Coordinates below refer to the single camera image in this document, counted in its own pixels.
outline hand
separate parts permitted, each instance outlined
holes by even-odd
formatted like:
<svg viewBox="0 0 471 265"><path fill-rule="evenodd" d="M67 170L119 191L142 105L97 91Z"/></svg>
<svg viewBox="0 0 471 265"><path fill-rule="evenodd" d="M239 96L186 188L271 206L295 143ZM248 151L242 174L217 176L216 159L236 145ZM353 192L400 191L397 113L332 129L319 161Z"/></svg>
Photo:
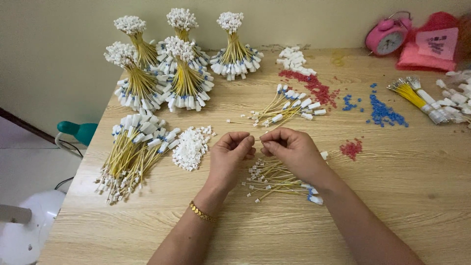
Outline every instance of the hand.
<svg viewBox="0 0 471 265"><path fill-rule="evenodd" d="M211 147L211 165L205 186L231 191L237 185L234 172L244 159L253 159L255 138L248 132L228 132Z"/></svg>
<svg viewBox="0 0 471 265"><path fill-rule="evenodd" d="M322 159L309 134L288 128L277 128L260 137L261 152L280 159L300 180L323 188L325 178L336 176Z"/></svg>

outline clock face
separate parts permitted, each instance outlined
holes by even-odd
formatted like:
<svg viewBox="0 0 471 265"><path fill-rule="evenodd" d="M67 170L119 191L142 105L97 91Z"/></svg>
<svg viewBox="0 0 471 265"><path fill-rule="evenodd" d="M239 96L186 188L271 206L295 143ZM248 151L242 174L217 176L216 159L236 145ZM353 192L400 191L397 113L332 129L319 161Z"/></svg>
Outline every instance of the clock face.
<svg viewBox="0 0 471 265"><path fill-rule="evenodd" d="M397 48L399 48L399 46L401 46L403 40L404 36L402 32L391 32L381 39L380 43L378 43L378 48L376 48L376 51L380 55L392 53Z"/></svg>

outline beige wall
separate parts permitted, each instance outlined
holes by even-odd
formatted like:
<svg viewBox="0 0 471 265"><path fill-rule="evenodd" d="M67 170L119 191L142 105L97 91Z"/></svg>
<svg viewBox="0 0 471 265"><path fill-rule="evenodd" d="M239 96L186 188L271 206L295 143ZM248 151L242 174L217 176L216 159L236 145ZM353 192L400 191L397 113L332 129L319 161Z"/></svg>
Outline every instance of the beige wall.
<svg viewBox="0 0 471 265"><path fill-rule="evenodd" d="M222 48L221 12L244 12L242 42L253 47L310 44L311 48L363 46L378 18L412 12L420 25L436 11L460 15L469 0L4 0L0 2L0 107L55 135L62 120L98 122L121 69L105 61L105 47L126 41L115 18L147 21L146 40L173 34L165 15L189 8L200 27L190 37L206 49Z"/></svg>

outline wood grain surface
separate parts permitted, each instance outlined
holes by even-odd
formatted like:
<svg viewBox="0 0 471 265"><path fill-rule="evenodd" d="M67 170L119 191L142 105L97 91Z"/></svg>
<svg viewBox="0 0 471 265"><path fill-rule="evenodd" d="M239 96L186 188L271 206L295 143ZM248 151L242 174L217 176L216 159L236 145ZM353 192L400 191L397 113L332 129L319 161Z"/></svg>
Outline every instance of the wood grain surface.
<svg viewBox="0 0 471 265"><path fill-rule="evenodd" d="M340 89L337 108L313 121L300 117L286 126L310 134L320 150L329 152L329 165L427 264L469 264L471 260L471 135L464 124L436 126L411 103L386 89L393 79L419 75L422 87L436 99L435 80L441 73L396 71L395 58L368 57L363 49L343 50L345 65L331 63L333 50L306 50L306 67L319 80ZM267 52L261 68L247 79L227 82L215 76L211 100L201 112L167 107L156 115L170 128L212 125L219 137L230 131L249 131L255 137L266 128L228 124L240 114L261 110L274 97L276 85L287 83L307 92L296 80L285 82ZM410 127L366 124L370 117L370 84L377 97L403 115ZM342 111L342 98L358 107ZM175 166L167 155L152 169L147 185L127 202L109 206L94 193L94 180L113 145L111 128L132 110L113 95L65 198L42 251L44 265L145 264L179 220L209 171L209 155L196 172ZM364 136L363 152L352 161L339 146ZM255 143L259 149L260 142ZM246 162L240 179L248 173ZM293 195L274 194L255 204L247 187L235 188L224 204L209 247L211 265L344 265L354 264L327 209Z"/></svg>

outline red plastic pellet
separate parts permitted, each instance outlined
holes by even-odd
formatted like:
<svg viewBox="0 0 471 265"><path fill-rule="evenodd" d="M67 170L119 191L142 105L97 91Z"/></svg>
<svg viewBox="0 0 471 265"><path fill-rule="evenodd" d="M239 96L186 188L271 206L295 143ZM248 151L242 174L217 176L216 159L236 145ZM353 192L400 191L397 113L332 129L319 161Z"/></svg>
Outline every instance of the red plastic pellet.
<svg viewBox="0 0 471 265"><path fill-rule="evenodd" d="M311 91L311 94L315 95L317 101L322 105L330 104L332 107L337 108L335 98L339 95L340 89L330 92L329 87L323 85L315 75L305 76L289 70L283 70L278 75L288 78L296 78L300 82L306 82L307 84L304 87Z"/></svg>
<svg viewBox="0 0 471 265"><path fill-rule="evenodd" d="M353 161L356 160L357 154L363 151L363 146L361 145L362 141L358 140L357 138L355 138L355 141L356 143L347 140L346 144L342 144L340 146L340 151L342 154L348 156Z"/></svg>

